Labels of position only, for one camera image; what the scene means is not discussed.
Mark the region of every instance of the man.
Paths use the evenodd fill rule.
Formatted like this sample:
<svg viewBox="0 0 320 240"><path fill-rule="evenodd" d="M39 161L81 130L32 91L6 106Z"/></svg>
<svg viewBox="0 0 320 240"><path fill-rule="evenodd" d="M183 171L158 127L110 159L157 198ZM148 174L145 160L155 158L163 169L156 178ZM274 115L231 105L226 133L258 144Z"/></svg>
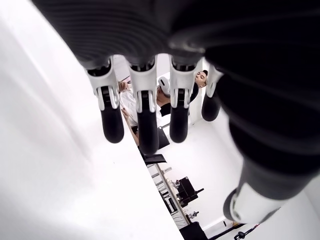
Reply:
<svg viewBox="0 0 320 240"><path fill-rule="evenodd" d="M195 75L195 83L198 85L199 88L203 88L207 85L207 77L208 77L207 70L199 71Z"/></svg>

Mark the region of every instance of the robotic finger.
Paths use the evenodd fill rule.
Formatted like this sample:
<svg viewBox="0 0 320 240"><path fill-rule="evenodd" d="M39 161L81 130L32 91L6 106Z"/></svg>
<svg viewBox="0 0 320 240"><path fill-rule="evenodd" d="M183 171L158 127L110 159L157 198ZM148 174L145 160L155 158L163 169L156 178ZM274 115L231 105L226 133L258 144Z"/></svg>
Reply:
<svg viewBox="0 0 320 240"><path fill-rule="evenodd" d="M182 143L188 134L190 97L195 83L194 70L197 62L184 65L176 63L174 56L170 59L170 137L175 143Z"/></svg>
<svg viewBox="0 0 320 240"><path fill-rule="evenodd" d="M154 154L159 148L157 127L157 60L130 63L129 71L138 117L139 147L144 154Z"/></svg>
<svg viewBox="0 0 320 240"><path fill-rule="evenodd" d="M215 92L217 82L223 75L212 64L209 66L208 78L206 81L205 96L203 99L201 114L204 120L211 122L218 116L221 104Z"/></svg>
<svg viewBox="0 0 320 240"><path fill-rule="evenodd" d="M124 126L119 107L119 85L112 57L104 65L87 70L94 95L98 98L105 138L119 143L124 137Z"/></svg>

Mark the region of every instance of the white surface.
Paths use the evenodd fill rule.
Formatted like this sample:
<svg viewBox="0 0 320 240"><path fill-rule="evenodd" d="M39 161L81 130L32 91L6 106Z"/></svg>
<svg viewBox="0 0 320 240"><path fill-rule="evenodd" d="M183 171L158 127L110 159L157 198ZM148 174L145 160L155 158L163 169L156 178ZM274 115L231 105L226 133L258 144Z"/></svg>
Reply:
<svg viewBox="0 0 320 240"><path fill-rule="evenodd" d="M232 219L237 223L256 224L282 207L287 200L276 200L262 196L248 183L241 186L238 194L233 194L229 209Z"/></svg>
<svg viewBox="0 0 320 240"><path fill-rule="evenodd" d="M313 179L304 191L320 219L320 175Z"/></svg>
<svg viewBox="0 0 320 240"><path fill-rule="evenodd" d="M129 129L105 140L87 76L28 1L1 3L0 33L0 238L182 240Z"/></svg>
<svg viewBox="0 0 320 240"><path fill-rule="evenodd" d="M238 232L246 232L254 225L247 224L228 232L219 240L233 240ZM320 222L304 191L289 200L270 219L245 236L246 240L316 240Z"/></svg>
<svg viewBox="0 0 320 240"><path fill-rule="evenodd" d="M200 120L189 126L183 143L171 142L157 151L167 161L160 163L161 168L172 167L165 174L167 178L175 181L188 176L195 190L204 188L186 208L190 208L189 212L200 212L194 220L205 231L223 217L225 199L237 187L242 166L241 155L235 147L225 145L213 127L228 120L224 112L220 114L216 123Z"/></svg>

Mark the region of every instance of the person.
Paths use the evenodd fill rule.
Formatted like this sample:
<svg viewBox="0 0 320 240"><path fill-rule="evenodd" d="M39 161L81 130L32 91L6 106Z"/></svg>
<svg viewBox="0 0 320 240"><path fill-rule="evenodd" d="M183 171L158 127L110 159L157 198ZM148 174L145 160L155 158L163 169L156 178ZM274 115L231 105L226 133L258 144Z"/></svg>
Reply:
<svg viewBox="0 0 320 240"><path fill-rule="evenodd" d="M207 78L208 78L207 70L199 71L195 75L195 83L198 85L199 88L203 88L207 85Z"/></svg>
<svg viewBox="0 0 320 240"><path fill-rule="evenodd" d="M196 98L196 96L198 95L199 89L207 85L207 77L208 77L207 70L197 72L194 78L194 85L193 85L192 95L190 97L190 102L192 102ZM171 105L169 103L163 105L161 107L160 112L162 117L170 114Z"/></svg>
<svg viewBox="0 0 320 240"><path fill-rule="evenodd" d="M125 118L126 124L129 126L130 132L134 138L137 146L139 146L139 132L138 132L138 115L136 110L136 99L134 97L132 88L127 82L119 82L120 92L120 108ZM161 87L156 91L156 124L161 126L161 107L169 104L170 98L166 97Z"/></svg>

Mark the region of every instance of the black equipment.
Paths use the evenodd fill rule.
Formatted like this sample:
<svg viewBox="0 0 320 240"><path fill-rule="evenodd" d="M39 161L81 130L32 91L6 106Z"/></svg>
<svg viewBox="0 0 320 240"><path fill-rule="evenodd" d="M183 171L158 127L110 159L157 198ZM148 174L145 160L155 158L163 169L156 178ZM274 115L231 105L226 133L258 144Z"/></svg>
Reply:
<svg viewBox="0 0 320 240"><path fill-rule="evenodd" d="M180 180L177 180L176 184L178 184L177 190L179 193L176 195L179 199L180 205L182 208L188 205L191 201L198 198L198 193L202 192L204 188L195 191L192 186L189 178L186 176Z"/></svg>

